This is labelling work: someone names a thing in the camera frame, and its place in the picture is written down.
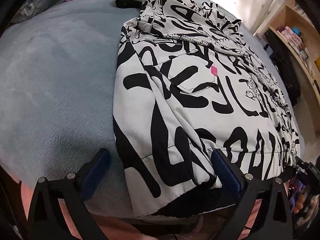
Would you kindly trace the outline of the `black white graffiti hoodie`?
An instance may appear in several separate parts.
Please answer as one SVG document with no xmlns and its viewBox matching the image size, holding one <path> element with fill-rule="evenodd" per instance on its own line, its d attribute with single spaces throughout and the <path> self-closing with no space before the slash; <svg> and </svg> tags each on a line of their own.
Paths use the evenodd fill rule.
<svg viewBox="0 0 320 240">
<path fill-rule="evenodd" d="M 113 130 L 137 217 L 188 217 L 235 203 L 213 153 L 267 180 L 300 155 L 280 85 L 212 2 L 142 0 L 119 41 Z"/>
</svg>

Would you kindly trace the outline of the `black clothes pile by shelf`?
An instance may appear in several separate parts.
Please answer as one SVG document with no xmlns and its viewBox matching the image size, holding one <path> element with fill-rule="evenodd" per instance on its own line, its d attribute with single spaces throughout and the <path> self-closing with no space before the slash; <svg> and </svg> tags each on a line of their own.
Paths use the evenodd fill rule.
<svg viewBox="0 0 320 240">
<path fill-rule="evenodd" d="M 300 85 L 293 68 L 295 58 L 291 59 L 291 51 L 271 29 L 268 29 L 264 35 L 273 51 L 270 59 L 278 68 L 278 73 L 287 90 L 291 105 L 295 106 L 298 103 L 298 98 L 301 96 Z"/>
</svg>

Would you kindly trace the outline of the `blue fleece bed blanket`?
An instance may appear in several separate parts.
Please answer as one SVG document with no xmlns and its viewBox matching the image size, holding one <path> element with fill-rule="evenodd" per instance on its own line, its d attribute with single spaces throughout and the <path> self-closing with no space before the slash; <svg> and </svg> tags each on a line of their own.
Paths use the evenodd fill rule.
<svg viewBox="0 0 320 240">
<path fill-rule="evenodd" d="M 88 208 L 102 216 L 133 218 L 116 148 L 113 100 L 121 29 L 140 9 L 119 9 L 113 1 L 62 2 L 4 32 L 1 161 L 32 187 L 41 176 L 58 179 L 77 171 L 106 148 L 111 167 Z M 263 48 L 242 25 L 239 30 L 276 78 L 292 113 Z"/>
</svg>

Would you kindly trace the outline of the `wooden bookshelf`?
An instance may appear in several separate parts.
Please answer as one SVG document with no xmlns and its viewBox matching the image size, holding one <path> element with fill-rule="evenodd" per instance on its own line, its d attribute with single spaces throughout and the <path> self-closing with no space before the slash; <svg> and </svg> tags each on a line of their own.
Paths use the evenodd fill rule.
<svg viewBox="0 0 320 240">
<path fill-rule="evenodd" d="M 287 5 L 256 32 L 266 42 L 264 33 L 268 29 L 291 51 L 291 59 L 295 58 L 293 68 L 301 95 L 309 105 L 319 107 L 319 33 L 307 19 Z"/>
</svg>

